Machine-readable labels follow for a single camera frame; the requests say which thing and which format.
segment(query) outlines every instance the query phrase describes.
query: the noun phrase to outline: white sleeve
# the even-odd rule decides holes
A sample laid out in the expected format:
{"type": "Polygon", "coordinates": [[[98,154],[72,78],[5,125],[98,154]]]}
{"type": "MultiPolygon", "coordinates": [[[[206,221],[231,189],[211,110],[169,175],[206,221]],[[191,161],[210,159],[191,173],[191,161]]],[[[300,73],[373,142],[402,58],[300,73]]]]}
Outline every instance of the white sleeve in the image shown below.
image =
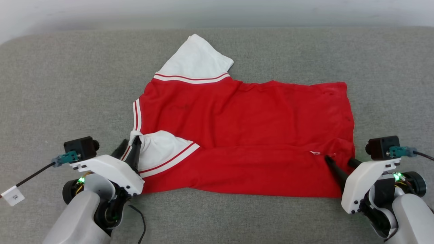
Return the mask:
{"type": "Polygon", "coordinates": [[[216,51],[205,39],[194,34],[164,64],[155,77],[161,80],[168,76],[190,79],[216,78],[227,73],[233,60],[216,51]]]}
{"type": "Polygon", "coordinates": [[[156,175],[180,163],[200,146],[167,131],[143,135],[139,131],[131,131],[131,145],[135,137],[141,141],[138,170],[142,178],[156,175]]]}

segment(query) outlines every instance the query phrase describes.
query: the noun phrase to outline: red fabric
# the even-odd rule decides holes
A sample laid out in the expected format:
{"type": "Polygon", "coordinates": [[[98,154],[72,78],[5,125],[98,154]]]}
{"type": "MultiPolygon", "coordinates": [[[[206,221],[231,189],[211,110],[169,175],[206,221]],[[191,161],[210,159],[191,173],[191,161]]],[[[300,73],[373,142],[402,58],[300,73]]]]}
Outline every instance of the red fabric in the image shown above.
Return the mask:
{"type": "Polygon", "coordinates": [[[153,79],[140,97],[141,133],[165,130],[201,148],[150,177],[144,193],[191,187],[221,193],[340,197],[324,155],[350,172],[346,84],[312,86],[230,77],[189,84],[153,79]]]}

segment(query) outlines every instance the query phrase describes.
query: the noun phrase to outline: white robot arm casing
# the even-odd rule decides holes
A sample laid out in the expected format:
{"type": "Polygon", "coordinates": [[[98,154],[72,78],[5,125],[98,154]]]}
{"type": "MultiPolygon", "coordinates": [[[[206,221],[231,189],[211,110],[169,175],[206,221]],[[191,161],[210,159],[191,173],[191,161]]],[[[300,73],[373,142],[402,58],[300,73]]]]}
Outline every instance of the white robot arm casing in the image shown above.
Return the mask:
{"type": "Polygon", "coordinates": [[[418,196],[404,194],[393,201],[400,228],[385,244],[431,244],[434,239],[434,214],[418,196]]]}
{"type": "Polygon", "coordinates": [[[358,204],[384,171],[396,168],[401,158],[361,163],[347,178],[341,205],[347,213],[358,210],[358,204]]]}
{"type": "Polygon", "coordinates": [[[60,215],[43,244],[109,244],[110,236],[93,221],[100,197],[80,192],[60,215]]]}
{"type": "Polygon", "coordinates": [[[141,194],[145,181],[125,162],[109,155],[101,155],[70,164],[79,172],[92,171],[123,187],[129,194],[141,194]]]}

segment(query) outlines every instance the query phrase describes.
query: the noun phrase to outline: connector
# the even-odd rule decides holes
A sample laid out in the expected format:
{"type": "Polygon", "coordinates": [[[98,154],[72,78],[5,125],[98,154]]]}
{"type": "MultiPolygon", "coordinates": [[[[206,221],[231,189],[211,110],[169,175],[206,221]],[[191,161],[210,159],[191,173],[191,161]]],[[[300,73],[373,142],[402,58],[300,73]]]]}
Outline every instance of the connector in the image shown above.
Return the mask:
{"type": "Polygon", "coordinates": [[[59,166],[62,166],[66,163],[72,163],[75,161],[78,161],[80,158],[80,155],[78,155],[75,151],[70,151],[65,154],[61,154],[51,160],[51,162],[55,163],[53,165],[54,168],[57,168],[59,166]]]}
{"type": "Polygon", "coordinates": [[[389,151],[387,151],[387,155],[391,158],[400,158],[402,156],[407,156],[409,158],[414,158],[417,155],[413,153],[413,151],[417,151],[416,148],[411,147],[390,147],[389,151]]]}

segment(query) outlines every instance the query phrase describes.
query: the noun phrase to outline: white wall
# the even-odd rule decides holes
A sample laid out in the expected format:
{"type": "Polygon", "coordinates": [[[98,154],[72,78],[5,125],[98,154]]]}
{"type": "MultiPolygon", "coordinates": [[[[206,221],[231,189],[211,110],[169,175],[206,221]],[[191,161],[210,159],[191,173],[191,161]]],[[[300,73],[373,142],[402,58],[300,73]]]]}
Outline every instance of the white wall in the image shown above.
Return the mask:
{"type": "Polygon", "coordinates": [[[434,26],[434,0],[0,0],[0,43],[57,30],[434,26]]]}

